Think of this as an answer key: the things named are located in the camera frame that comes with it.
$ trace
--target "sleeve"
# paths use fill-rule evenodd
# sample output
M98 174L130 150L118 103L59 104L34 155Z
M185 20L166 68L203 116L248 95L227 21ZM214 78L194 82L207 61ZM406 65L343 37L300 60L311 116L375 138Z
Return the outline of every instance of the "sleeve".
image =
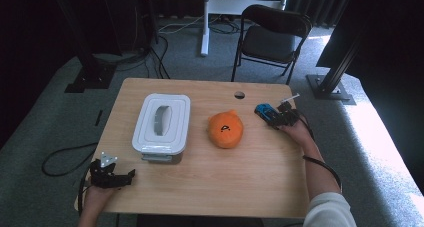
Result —
M311 200L303 226L351 227L356 223L343 195L323 193Z

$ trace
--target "chair seat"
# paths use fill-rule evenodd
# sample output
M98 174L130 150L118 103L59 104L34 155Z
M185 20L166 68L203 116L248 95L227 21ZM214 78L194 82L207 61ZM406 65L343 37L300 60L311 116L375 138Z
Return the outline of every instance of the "chair seat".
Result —
M294 57L295 37L274 33L260 26L251 26L246 33L241 51L249 57L288 63Z

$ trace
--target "hand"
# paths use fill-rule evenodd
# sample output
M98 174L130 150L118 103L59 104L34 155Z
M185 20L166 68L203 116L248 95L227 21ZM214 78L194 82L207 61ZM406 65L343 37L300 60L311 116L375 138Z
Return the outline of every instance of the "hand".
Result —
M288 134L298 145L302 148L314 144L311 134L309 133L308 127L305 125L306 119L300 116L303 120L297 120L293 126L282 125L278 128Z
M96 226L97 218L118 188L103 189L92 185L86 190L79 227Z
M83 211L88 211L91 214L100 214L116 191L116 188L89 187L85 194Z

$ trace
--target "wooden table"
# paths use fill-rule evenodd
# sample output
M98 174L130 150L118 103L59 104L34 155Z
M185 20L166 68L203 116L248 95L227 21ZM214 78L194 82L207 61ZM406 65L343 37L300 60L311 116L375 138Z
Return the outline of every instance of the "wooden table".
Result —
M245 98L235 98L237 91ZM141 106L151 93L185 94L191 99L187 145L177 165L143 161L132 147ZM302 152L253 112L257 104L278 106L290 96L290 88L280 84L126 79L94 157L100 158L101 152L117 156L114 173L136 169L136 175L105 211L304 217L308 195ZM230 109L243 121L244 135L235 149L220 149L208 139L207 119Z

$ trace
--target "black folding chair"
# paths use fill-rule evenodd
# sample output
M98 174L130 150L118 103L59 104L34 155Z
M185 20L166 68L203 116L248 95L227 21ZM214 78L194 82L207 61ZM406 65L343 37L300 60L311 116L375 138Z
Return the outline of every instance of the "black folding chair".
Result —
M255 25L250 26L244 33L247 20ZM236 69L241 65L241 60L245 59L283 68L281 76L290 69L286 81L288 85L300 49L311 29L312 24L306 15L263 5L247 7L241 16L240 37L231 82L234 82Z

